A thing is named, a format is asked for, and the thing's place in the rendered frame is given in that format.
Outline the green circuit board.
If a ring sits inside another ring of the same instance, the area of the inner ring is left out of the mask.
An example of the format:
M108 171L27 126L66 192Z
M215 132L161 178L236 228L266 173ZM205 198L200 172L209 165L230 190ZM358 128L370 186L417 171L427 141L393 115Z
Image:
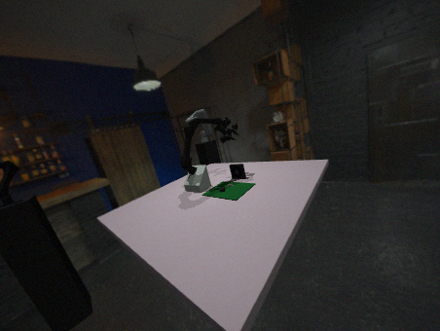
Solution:
M219 183L215 187L211 188L210 190L202 194L202 196L237 201L242 195L244 195L249 189L251 189L256 184L256 183L241 183L241 182L226 182L226 181L222 181L221 183ZM224 191L220 192L220 188L222 187L225 187L225 192Z

